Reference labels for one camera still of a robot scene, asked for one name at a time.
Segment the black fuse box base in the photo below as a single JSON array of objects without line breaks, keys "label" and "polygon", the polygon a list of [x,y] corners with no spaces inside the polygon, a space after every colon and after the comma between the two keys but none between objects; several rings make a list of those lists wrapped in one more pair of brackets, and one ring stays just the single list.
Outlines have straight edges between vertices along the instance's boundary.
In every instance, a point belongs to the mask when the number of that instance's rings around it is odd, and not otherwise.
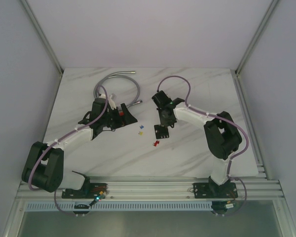
[{"label": "black fuse box base", "polygon": [[168,127],[156,124],[154,125],[155,137],[157,140],[169,138]]}]

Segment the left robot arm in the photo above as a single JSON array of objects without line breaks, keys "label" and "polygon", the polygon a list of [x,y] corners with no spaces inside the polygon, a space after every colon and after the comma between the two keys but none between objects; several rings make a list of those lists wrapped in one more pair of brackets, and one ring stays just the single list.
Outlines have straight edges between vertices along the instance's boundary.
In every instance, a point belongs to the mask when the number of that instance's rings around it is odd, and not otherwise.
[{"label": "left robot arm", "polygon": [[137,123],[125,104],[117,108],[112,100],[97,98],[83,119],[73,131],[48,143],[32,144],[21,179],[33,191],[49,193],[57,189],[72,189],[79,198],[87,198],[91,193],[88,176],[77,171],[67,171],[65,157],[85,143],[95,139],[105,127],[116,130]]}]

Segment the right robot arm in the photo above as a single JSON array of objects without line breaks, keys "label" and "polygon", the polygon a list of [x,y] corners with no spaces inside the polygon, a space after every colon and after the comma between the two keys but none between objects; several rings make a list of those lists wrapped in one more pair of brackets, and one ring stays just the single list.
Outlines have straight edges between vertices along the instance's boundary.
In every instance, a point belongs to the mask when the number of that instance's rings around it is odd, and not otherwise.
[{"label": "right robot arm", "polygon": [[229,113],[222,112],[210,115],[204,111],[197,111],[188,106],[179,107],[184,99],[172,100],[164,91],[159,91],[152,96],[152,101],[157,106],[160,124],[154,126],[157,140],[169,138],[168,128],[174,128],[177,121],[190,123],[205,132],[207,145],[216,160],[210,175],[209,193],[220,197],[226,191],[225,183],[228,181],[229,161],[231,155],[238,150],[242,137],[234,126]]}]

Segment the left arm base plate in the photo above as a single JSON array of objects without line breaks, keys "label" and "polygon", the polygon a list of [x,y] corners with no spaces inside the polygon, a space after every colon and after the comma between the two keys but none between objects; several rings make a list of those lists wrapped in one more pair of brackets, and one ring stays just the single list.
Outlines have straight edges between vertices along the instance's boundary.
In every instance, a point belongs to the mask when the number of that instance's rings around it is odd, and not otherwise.
[{"label": "left arm base plate", "polygon": [[80,190],[65,189],[62,192],[64,199],[91,199],[107,191],[107,183],[90,183],[83,185]]}]

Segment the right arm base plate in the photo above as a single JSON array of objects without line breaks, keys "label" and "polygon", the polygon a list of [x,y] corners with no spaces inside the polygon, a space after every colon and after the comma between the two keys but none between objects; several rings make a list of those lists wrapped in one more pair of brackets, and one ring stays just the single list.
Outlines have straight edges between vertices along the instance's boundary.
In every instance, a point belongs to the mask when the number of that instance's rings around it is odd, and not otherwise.
[{"label": "right arm base plate", "polygon": [[236,184],[226,182],[222,185],[216,183],[193,183],[194,197],[198,199],[234,199],[238,198]]}]

